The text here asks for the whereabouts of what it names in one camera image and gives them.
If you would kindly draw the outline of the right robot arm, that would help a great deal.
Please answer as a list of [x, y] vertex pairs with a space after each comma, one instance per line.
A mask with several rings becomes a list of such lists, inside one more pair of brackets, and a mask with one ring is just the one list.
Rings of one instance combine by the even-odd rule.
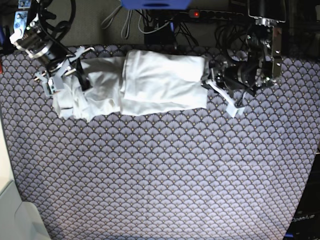
[[56, 26], [49, 24], [56, 15], [47, 10], [50, 0], [20, 0], [15, 12], [13, 34], [9, 40], [18, 50], [27, 53], [30, 59], [38, 60], [45, 71], [35, 74], [41, 81], [46, 96], [63, 90], [64, 78], [76, 76], [83, 91], [91, 84], [81, 65], [81, 56], [93, 47], [80, 46], [72, 52], [61, 40], [69, 32], [76, 16], [76, 2], [72, 0], [71, 13], [68, 20], [59, 22]]

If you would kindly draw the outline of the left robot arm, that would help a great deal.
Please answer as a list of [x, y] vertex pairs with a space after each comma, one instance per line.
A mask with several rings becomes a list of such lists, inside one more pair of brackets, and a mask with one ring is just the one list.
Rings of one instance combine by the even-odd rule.
[[286, 19], [284, 0], [248, 0], [246, 13], [218, 26], [216, 46], [226, 61], [212, 65], [217, 86], [230, 94], [244, 91], [252, 96], [275, 86], [281, 75], [281, 25]]

